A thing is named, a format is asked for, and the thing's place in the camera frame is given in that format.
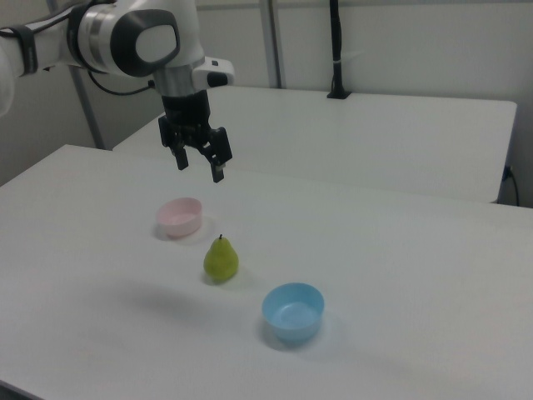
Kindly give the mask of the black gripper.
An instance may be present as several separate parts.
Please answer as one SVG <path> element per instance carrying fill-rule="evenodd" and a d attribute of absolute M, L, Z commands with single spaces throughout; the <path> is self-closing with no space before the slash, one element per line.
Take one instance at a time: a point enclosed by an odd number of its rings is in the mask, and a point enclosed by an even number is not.
<path fill-rule="evenodd" d="M 158 120 L 162 145 L 169 148 L 177 168 L 188 167 L 187 151 L 195 148 L 210 163 L 212 180 L 224 178 L 224 167 L 232 159 L 232 150 L 224 127 L 211 129 L 207 90 L 185 97 L 162 97 L 164 116 Z"/>

